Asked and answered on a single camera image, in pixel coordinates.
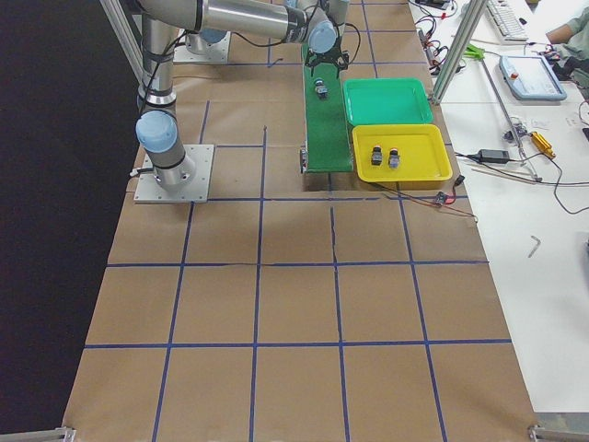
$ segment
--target blue joint cap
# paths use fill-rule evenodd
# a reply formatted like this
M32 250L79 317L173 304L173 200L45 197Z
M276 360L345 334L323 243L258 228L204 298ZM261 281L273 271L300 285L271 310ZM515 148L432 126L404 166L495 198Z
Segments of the blue joint cap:
M167 152L178 138L176 120L161 110L144 113L137 121L135 131L145 150L155 154Z
M215 44L225 38L227 31L219 29L201 29L199 35L207 43Z
M316 53L325 53L335 44L336 30L330 21L324 20L318 23L309 34L309 48Z

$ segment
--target tiled table surface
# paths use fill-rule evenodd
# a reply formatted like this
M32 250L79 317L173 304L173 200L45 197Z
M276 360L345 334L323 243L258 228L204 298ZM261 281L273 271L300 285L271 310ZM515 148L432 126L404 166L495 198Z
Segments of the tiled table surface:
M348 21L346 77L431 89L407 4ZM130 185L64 424L88 442L527 440L474 219L420 204L436 191L301 176L298 51L234 37L230 65L176 69L183 141L217 146L211 200L139 205Z

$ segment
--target keyboard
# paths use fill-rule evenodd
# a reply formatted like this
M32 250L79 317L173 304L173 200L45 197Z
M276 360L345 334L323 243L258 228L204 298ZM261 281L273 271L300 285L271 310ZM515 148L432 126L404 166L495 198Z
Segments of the keyboard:
M489 22L499 31L502 44L524 44L527 41L524 26L507 0L487 0L486 13Z

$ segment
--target black wall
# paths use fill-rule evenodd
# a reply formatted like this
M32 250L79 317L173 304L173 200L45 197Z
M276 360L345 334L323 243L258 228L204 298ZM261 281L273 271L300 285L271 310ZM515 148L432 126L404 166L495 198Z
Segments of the black wall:
M60 426L137 142L98 0L0 0L0 434Z

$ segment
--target person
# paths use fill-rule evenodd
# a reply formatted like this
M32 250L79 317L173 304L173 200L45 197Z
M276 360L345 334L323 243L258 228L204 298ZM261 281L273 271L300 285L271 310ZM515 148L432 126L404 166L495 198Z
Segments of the person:
M581 15L546 34L560 62L554 71L561 79L569 76L583 96L589 96L589 7Z

